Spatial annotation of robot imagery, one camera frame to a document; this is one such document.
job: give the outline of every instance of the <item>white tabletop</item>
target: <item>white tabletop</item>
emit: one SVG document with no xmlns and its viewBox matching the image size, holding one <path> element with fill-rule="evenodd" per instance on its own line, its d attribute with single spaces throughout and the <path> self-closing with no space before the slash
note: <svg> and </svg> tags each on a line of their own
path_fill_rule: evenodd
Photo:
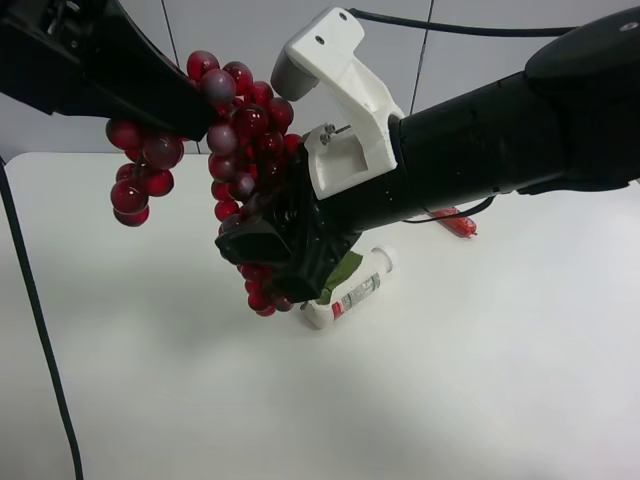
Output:
<svg viewBox="0 0 640 480">
<path fill-rule="evenodd" d="M 206 157 L 137 229 L 123 157 L 8 167 L 86 478 L 632 479 L 640 475 L 640 188 L 500 197 L 478 237 L 397 224 L 401 268 L 334 328 L 261 318 L 218 254 Z M 6 223 L 2 478 L 71 463 Z"/>
</svg>

